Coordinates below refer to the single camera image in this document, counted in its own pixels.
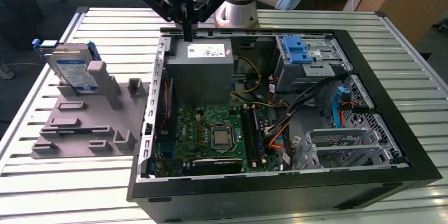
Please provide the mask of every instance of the sticker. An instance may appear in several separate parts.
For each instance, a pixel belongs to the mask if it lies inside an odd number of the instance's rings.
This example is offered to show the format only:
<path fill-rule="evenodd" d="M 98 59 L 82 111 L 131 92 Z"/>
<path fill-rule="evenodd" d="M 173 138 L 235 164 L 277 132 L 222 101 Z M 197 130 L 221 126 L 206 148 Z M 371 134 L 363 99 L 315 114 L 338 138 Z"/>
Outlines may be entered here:
<path fill-rule="evenodd" d="M 269 84 L 269 92 L 274 93 L 274 84 Z"/>
<path fill-rule="evenodd" d="M 318 50 L 309 50 L 307 51 L 307 54 L 310 55 L 310 56 L 319 56 L 319 51 Z"/>
<path fill-rule="evenodd" d="M 187 58 L 225 57 L 223 44 L 189 44 Z"/>
<path fill-rule="evenodd" d="M 291 139 L 291 144 L 298 144 L 299 143 L 301 138 L 298 136 L 294 136 Z"/>
<path fill-rule="evenodd" d="M 77 90 L 94 90 L 97 84 L 86 72 L 86 64 L 82 60 L 57 60 L 58 70 L 70 85 Z"/>
<path fill-rule="evenodd" d="M 290 162 L 290 157 L 287 156 L 287 154 L 285 152 L 282 152 L 282 156 L 281 156 L 282 160 L 286 162 L 286 164 L 289 164 Z"/>

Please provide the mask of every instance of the orange wire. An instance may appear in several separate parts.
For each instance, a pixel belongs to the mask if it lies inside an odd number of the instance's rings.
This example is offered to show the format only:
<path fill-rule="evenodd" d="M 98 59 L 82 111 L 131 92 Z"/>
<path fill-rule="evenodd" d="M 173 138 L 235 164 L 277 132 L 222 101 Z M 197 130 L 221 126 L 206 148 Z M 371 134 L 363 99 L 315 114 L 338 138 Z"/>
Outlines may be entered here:
<path fill-rule="evenodd" d="M 273 136 L 273 138 L 271 138 L 271 140 L 270 140 L 270 142 L 269 142 L 269 148 L 270 148 L 271 146 L 278 146 L 278 145 L 273 145 L 273 142 L 274 142 L 274 140 L 277 139 L 277 137 L 279 136 L 281 132 L 285 130 L 285 128 L 286 128 L 289 122 L 290 122 L 290 120 L 289 120 L 289 121 L 286 122 L 286 124 L 281 127 L 281 129 L 278 130 L 277 134 Z"/>

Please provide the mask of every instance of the aluminum table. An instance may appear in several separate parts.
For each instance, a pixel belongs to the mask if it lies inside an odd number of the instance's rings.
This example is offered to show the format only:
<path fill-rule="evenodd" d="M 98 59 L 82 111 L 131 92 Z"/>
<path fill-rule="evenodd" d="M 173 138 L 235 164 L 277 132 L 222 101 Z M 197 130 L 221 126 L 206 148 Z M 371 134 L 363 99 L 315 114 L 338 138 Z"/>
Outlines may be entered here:
<path fill-rule="evenodd" d="M 367 208 L 213 221 L 213 223 L 446 223 L 448 88 L 386 17 L 374 13 L 258 11 L 262 28 L 345 29 L 374 70 L 443 179 Z M 158 28 L 171 27 L 145 8 L 79 8 L 62 42 L 91 40 L 118 82 L 150 81 Z M 213 27 L 207 20 L 202 27 Z M 58 96 L 45 65 L 0 142 L 2 223 L 150 223 L 126 202 L 131 157 L 33 160 L 37 139 Z"/>

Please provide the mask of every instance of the ram slot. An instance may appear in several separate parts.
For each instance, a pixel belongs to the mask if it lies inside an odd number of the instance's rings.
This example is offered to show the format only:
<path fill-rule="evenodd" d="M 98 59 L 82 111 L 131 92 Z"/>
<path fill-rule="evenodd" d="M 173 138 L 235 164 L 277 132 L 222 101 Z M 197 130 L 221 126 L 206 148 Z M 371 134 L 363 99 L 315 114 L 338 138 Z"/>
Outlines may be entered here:
<path fill-rule="evenodd" d="M 262 123 L 259 122 L 258 120 L 258 114 L 257 114 L 257 108 L 251 107 L 250 109 L 250 114 L 251 114 L 251 118 L 253 118 L 253 122 L 254 122 L 254 147 L 255 147 L 255 151 L 257 151 L 257 157 L 258 157 L 258 162 L 261 162 L 262 164 L 266 162 L 266 160 L 263 159 L 263 156 L 265 156 L 265 153 L 263 153 L 263 144 L 262 144 L 262 130 L 261 130 L 261 127 L 259 127 L 259 124 L 258 123 Z"/>
<path fill-rule="evenodd" d="M 262 138 L 258 139 L 259 126 L 253 108 L 241 107 L 241 127 L 245 144 L 246 161 L 251 167 L 261 163 L 263 155 L 259 153 L 259 143 L 262 148 Z"/>

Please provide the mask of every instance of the floor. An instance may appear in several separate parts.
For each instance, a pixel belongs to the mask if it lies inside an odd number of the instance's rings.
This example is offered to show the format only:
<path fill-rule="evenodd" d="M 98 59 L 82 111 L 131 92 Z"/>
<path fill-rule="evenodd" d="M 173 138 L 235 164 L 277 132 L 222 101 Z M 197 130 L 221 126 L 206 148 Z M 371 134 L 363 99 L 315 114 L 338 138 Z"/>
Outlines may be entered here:
<path fill-rule="evenodd" d="M 37 25 L 42 39 L 58 39 L 62 35 L 66 24 L 78 6 L 94 7 L 145 7 L 139 0 L 37 0 L 39 10 L 45 16 L 43 21 Z M 427 32 L 425 39 L 417 45 L 419 52 L 431 52 L 427 60 L 441 78 L 448 82 L 448 34 L 441 34 L 435 29 Z M 31 65 L 10 65 L 15 76 L 11 80 L 0 79 L 0 137 L 7 124 L 13 119 L 22 100 L 33 85 L 35 77 L 42 68 L 42 61 L 33 51 L 15 52 L 0 39 L 0 59 L 5 64 L 31 63 Z"/>

